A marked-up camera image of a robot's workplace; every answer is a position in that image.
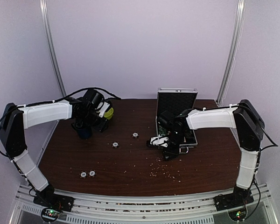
aluminum case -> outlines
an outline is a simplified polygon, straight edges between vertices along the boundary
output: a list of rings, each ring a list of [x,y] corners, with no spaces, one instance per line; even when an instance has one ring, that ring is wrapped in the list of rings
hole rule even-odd
[[[189,88],[159,88],[158,99],[157,99],[157,111],[155,117],[156,132],[157,136],[167,132],[164,128],[158,125],[157,119],[164,111],[169,111],[175,116],[179,115],[186,109],[193,108],[197,97],[197,89]],[[191,136],[185,138],[183,144],[180,144],[182,148],[193,148],[197,146],[197,139],[194,130],[192,130]]]

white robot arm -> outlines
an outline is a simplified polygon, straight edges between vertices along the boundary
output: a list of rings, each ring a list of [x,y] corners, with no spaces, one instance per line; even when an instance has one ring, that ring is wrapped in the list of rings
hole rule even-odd
[[[81,98],[65,98],[58,102],[16,106],[6,106],[5,117],[0,123],[0,140],[7,156],[17,167],[22,176],[35,189],[37,197],[34,202],[44,206],[62,204],[62,210],[70,210],[72,198],[54,194],[53,186],[41,173],[31,159],[25,143],[24,129],[32,126],[61,119],[75,119],[72,127],[82,139],[91,136],[91,129],[104,131],[108,119],[104,113],[111,109],[109,101],[96,90],[90,88]]]
[[[165,160],[178,156],[179,145],[190,130],[216,127],[236,128],[242,156],[234,193],[228,198],[223,196],[225,197],[223,200],[222,197],[218,197],[215,201],[220,205],[229,201],[228,204],[232,204],[231,207],[233,207],[242,205],[244,199],[251,200],[250,187],[259,165],[260,143],[265,123],[248,100],[223,108],[185,110],[174,120],[172,120],[172,115],[165,112],[161,114],[158,122],[169,130],[169,134],[153,137],[147,144],[162,149]],[[229,205],[217,206],[217,209],[227,209]]]

wooden table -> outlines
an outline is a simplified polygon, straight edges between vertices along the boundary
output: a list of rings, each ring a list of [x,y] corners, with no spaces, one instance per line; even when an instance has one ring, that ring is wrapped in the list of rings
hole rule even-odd
[[[197,100],[196,107],[216,107],[213,100]],[[147,148],[156,135],[156,100],[113,101],[109,128],[81,140],[72,120],[59,122],[40,163],[40,170],[57,189],[109,196],[182,195],[234,187],[240,150],[227,128],[196,130],[198,146],[172,161],[161,150]],[[132,138],[134,132],[139,138]],[[119,148],[112,148],[113,142]],[[80,178],[82,171],[95,177]]]

